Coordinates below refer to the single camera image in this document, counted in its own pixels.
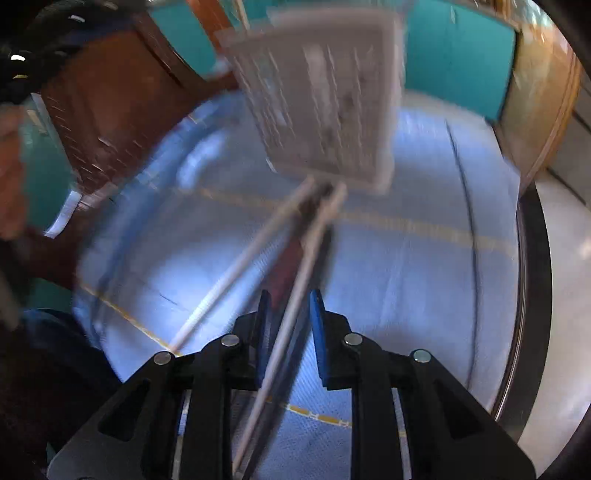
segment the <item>person's hand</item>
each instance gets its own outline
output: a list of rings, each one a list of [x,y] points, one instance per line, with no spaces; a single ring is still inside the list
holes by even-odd
[[[0,107],[0,238],[18,236],[27,220],[27,200],[22,193],[24,167],[20,161],[18,127],[22,109]]]

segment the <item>yellow line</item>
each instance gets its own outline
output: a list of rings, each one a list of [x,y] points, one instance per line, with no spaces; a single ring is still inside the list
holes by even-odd
[[[239,206],[247,209],[275,210],[282,200],[271,200],[254,195],[236,195],[233,193],[216,192],[209,189],[199,189],[196,192],[204,198],[227,205]],[[366,225],[375,229],[406,232],[417,236],[433,238],[451,244],[472,248],[472,234],[445,225],[420,222],[401,217],[388,217],[376,213],[348,210],[337,215],[342,222]],[[490,236],[477,236],[476,249],[499,251],[517,260],[517,249],[510,242]]]
[[[169,345],[164,340],[162,340],[160,337],[158,337],[155,334],[153,334],[152,332],[150,332],[150,330],[148,330],[142,324],[140,324],[140,322],[138,322],[136,319],[134,319],[129,313],[127,313],[126,311],[122,310],[117,305],[111,303],[106,298],[98,295],[98,293],[95,292],[94,290],[92,290],[90,287],[87,287],[86,285],[80,284],[80,288],[82,290],[87,291],[88,293],[90,293],[93,297],[98,298],[102,303],[104,303],[109,308],[111,308],[114,311],[116,311],[125,320],[127,320],[131,325],[133,325],[140,332],[142,332],[146,337],[148,337],[150,340],[153,340],[154,342],[156,342],[157,344],[159,344],[165,350],[168,350],[169,352],[171,352],[174,356],[180,356],[180,355],[182,355],[180,352],[173,352],[171,350],[171,348],[169,347]]]
[[[88,287],[88,286],[86,286],[84,284],[80,284],[80,288],[82,290],[88,292],[93,297],[98,298],[101,302],[103,302],[105,305],[107,305],[112,310],[116,311],[125,320],[127,320],[131,325],[133,325],[135,328],[137,328],[146,337],[148,337],[149,339],[151,339],[154,342],[156,342],[157,344],[159,344],[162,348],[164,348],[165,350],[168,350],[169,352],[171,352],[175,356],[182,356],[182,353],[180,353],[180,352],[173,352],[170,349],[169,345],[165,341],[163,341],[162,339],[160,339],[158,336],[154,335],[147,328],[143,327],[143,325],[140,324],[140,322],[138,322],[136,319],[134,319],[129,313],[127,313],[126,311],[122,310],[117,305],[111,303],[106,298],[98,295],[97,292],[95,292],[94,290],[92,290],[90,287]],[[349,422],[349,421],[335,419],[333,417],[329,417],[328,415],[322,415],[322,414],[312,413],[312,412],[310,412],[310,410],[307,410],[307,409],[302,408],[302,407],[298,407],[296,405],[292,405],[292,404],[281,404],[281,407],[283,407],[284,409],[286,409],[286,410],[288,410],[290,412],[297,413],[298,415],[301,415],[303,417],[307,417],[307,418],[309,418],[311,420],[320,421],[322,423],[329,423],[331,425],[335,425],[335,426],[339,426],[339,427],[345,427],[345,428],[351,428],[351,426],[352,426],[352,423]]]

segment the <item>white stick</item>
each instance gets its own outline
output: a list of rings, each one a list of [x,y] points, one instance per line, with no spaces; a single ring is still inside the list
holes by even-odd
[[[246,16],[246,9],[244,8],[244,3],[242,0],[234,0],[234,7],[236,8],[236,13],[238,14],[238,20],[244,27],[244,30],[248,30],[251,26],[248,23],[248,17]]]
[[[246,270],[251,261],[259,254],[263,247],[268,243],[273,234],[279,230],[279,227],[291,216],[314,190],[316,182],[314,178],[306,178],[295,192],[275,211],[273,216],[259,230],[256,237],[250,245],[242,252],[240,257],[228,268],[224,275],[215,283],[212,289],[204,296],[197,308],[193,310],[191,316],[187,319],[178,333],[170,343],[170,350],[177,352],[191,335],[197,324],[207,315],[216,302],[232,286],[236,279]]]
[[[273,380],[279,370],[285,350],[289,345],[297,315],[300,311],[301,301],[304,298],[304,295],[306,295],[308,282],[310,281],[310,276],[312,275],[312,270],[316,263],[316,257],[318,256],[318,250],[320,249],[324,232],[331,220],[337,214],[340,205],[343,203],[346,196],[347,187],[344,183],[340,183],[331,196],[322,202],[316,219],[303,239],[304,256],[295,278],[294,287],[291,291],[287,308],[285,309],[285,315],[283,316],[279,332],[277,333],[277,339],[275,340],[271,356],[269,357],[269,363],[265,370],[265,378],[262,381],[260,390],[256,393],[254,405],[252,406],[251,413],[246,421],[244,433],[242,434],[238,449],[236,450],[236,456],[232,462],[233,474],[236,473],[244,458],[244,454],[246,453],[246,449],[248,448],[248,444],[254,433],[256,423],[261,416],[262,409],[269,396],[269,392],[271,391]]]

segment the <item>black gripper frame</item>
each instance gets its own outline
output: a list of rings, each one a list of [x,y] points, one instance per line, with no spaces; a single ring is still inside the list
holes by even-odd
[[[230,480],[230,393],[257,390],[268,358],[270,295],[203,350],[148,360],[53,459],[49,480],[170,480],[190,390],[178,480]]]
[[[310,295],[318,372],[328,390],[352,390],[352,480],[402,480],[392,389],[397,388],[413,480],[534,480],[525,453],[425,350],[386,352]]]

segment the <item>metal screw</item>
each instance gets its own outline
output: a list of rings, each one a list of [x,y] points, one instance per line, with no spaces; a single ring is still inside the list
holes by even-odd
[[[426,350],[416,350],[413,353],[413,358],[415,362],[419,362],[420,364],[427,364],[431,361],[431,354]]]
[[[154,363],[156,365],[166,365],[172,360],[172,355],[169,352],[158,352],[154,355]]]
[[[222,345],[223,346],[235,346],[240,343],[240,339],[237,335],[230,333],[229,335],[224,335],[222,337]]]
[[[363,337],[358,333],[348,333],[345,335],[345,343],[347,345],[356,346],[363,342]]]

